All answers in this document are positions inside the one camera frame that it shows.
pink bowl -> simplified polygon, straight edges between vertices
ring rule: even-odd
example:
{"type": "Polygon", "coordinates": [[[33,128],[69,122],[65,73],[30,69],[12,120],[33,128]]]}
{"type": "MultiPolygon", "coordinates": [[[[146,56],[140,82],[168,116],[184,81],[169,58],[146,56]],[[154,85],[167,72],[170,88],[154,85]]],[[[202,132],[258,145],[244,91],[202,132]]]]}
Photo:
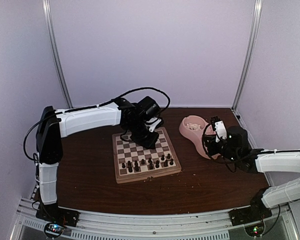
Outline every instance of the pink bowl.
{"type": "MultiPolygon", "coordinates": [[[[182,136],[189,139],[191,142],[193,142],[196,151],[204,158],[209,159],[208,155],[205,153],[204,147],[202,145],[202,135],[204,133],[205,127],[208,125],[208,123],[201,117],[190,115],[185,117],[180,126],[179,126],[179,132],[182,136]],[[192,130],[187,127],[187,124],[198,124],[200,125],[200,130],[192,130]]],[[[209,126],[205,132],[206,135],[213,135],[216,134],[212,127],[209,126]]],[[[219,154],[213,155],[213,159],[217,159],[219,154]]]]}

white wall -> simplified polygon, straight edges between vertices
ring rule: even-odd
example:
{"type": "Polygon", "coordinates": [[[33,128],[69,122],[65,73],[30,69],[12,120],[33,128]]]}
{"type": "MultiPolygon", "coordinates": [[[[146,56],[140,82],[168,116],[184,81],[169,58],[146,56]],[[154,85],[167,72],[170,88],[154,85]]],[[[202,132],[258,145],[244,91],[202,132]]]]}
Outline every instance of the white wall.
{"type": "MultiPolygon", "coordinates": [[[[300,0],[263,2],[238,111],[258,147],[300,148],[300,0]]],[[[296,175],[272,173],[270,177],[281,184],[296,175]]],[[[300,222],[300,201],[292,206],[300,222]]]]}
{"type": "MultiPolygon", "coordinates": [[[[52,0],[50,5],[74,106],[144,86],[167,92],[172,106],[232,105],[255,1],[52,0]]],[[[144,94],[129,99],[139,101],[144,94]]],[[[153,96],[165,105],[164,97],[153,96]]]]}
{"type": "MultiPolygon", "coordinates": [[[[18,203],[35,185],[34,164],[23,155],[27,130],[43,108],[65,108],[41,0],[0,0],[0,240],[18,203]]],[[[28,151],[35,150],[31,135],[28,151]]]]}

wooden chessboard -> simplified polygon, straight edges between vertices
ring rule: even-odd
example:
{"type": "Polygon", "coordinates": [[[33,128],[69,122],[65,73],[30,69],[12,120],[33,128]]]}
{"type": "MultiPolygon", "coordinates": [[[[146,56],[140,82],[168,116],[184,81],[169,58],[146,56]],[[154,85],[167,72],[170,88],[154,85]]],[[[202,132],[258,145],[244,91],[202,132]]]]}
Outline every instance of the wooden chessboard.
{"type": "MultiPolygon", "coordinates": [[[[181,172],[180,162],[166,129],[160,127],[155,131],[159,133],[155,149],[146,149],[134,142],[122,141],[120,133],[112,135],[115,180],[118,184],[150,180],[151,178],[181,172]],[[150,168],[149,158],[153,162],[153,169],[150,168]],[[164,166],[165,160],[168,160],[167,166],[164,166]],[[132,164],[132,172],[128,171],[128,161],[132,164]],[[136,162],[139,166],[137,170],[135,168],[136,162]]],[[[130,139],[130,136],[131,134],[126,134],[122,137],[130,139]]]]}

dark brown tabletop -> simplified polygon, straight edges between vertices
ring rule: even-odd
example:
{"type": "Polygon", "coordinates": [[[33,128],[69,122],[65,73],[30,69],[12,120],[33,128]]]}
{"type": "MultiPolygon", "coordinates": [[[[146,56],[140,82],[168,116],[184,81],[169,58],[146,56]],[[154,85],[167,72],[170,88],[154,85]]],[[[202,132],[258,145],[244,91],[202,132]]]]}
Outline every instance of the dark brown tabletop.
{"type": "Polygon", "coordinates": [[[179,133],[184,117],[209,120],[219,116],[226,127],[238,125],[227,108],[169,108],[162,116],[182,172],[117,184],[112,134],[119,126],[100,127],[62,139],[64,157],[58,168],[57,194],[61,207],[112,214],[163,215],[200,213],[249,205],[267,187],[263,174],[231,173],[225,165],[201,157],[179,133]]]}

vertical metal post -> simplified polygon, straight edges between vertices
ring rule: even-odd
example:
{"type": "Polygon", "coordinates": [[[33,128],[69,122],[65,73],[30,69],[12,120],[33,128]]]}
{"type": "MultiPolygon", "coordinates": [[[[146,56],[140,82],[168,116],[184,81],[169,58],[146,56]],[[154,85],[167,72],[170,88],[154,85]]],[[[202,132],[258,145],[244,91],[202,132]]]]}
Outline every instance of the vertical metal post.
{"type": "Polygon", "coordinates": [[[258,36],[258,30],[259,30],[259,25],[260,25],[260,19],[261,19],[261,10],[262,10],[262,3],[263,0],[255,0],[254,4],[254,13],[252,17],[252,25],[251,25],[251,31],[250,31],[250,38],[249,38],[249,43],[248,43],[248,48],[246,51],[245,55],[245,60],[243,64],[243,69],[240,77],[240,82],[239,86],[235,95],[235,99],[232,105],[232,110],[235,112],[238,108],[238,104],[247,80],[248,72],[249,72],[249,67],[251,64],[252,56],[253,56],[253,51],[255,48],[257,36],[258,36]]]}
{"type": "Polygon", "coordinates": [[[62,90],[63,96],[66,100],[66,104],[67,104],[68,108],[72,109],[73,105],[72,105],[72,102],[70,99],[69,91],[67,88],[64,73],[62,71],[61,61],[60,61],[60,57],[59,57],[59,53],[58,53],[54,25],[52,22],[52,15],[51,15],[51,10],[50,10],[50,0],[42,0],[42,3],[43,3],[44,17],[45,17],[45,21],[47,24],[49,37],[50,37],[50,43],[51,43],[51,48],[52,48],[52,53],[53,53],[54,64],[55,64],[56,72],[57,72],[59,82],[61,85],[61,90],[62,90]]]}

